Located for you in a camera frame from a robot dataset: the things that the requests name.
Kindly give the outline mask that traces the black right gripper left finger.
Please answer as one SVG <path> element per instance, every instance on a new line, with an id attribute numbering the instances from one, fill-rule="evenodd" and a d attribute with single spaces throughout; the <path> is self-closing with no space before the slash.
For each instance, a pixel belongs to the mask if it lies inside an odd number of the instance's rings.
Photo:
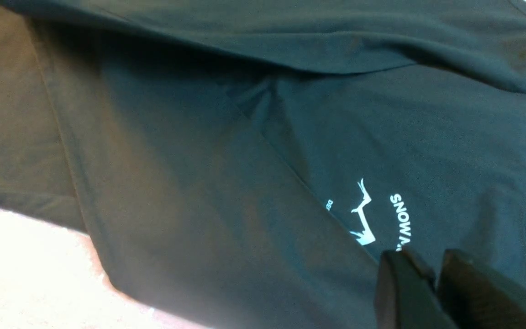
<path id="1" fill-rule="evenodd" d="M 379 260 L 374 313 L 378 329 L 455 329 L 436 295 L 436 275 L 409 249 Z"/>

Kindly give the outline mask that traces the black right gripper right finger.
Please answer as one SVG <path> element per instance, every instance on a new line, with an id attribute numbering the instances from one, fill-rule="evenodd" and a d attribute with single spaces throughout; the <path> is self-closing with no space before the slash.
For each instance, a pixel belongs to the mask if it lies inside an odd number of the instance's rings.
<path id="1" fill-rule="evenodd" d="M 459 249 L 444 253 L 437 296 L 460 329 L 526 329 L 526 288 Z"/>

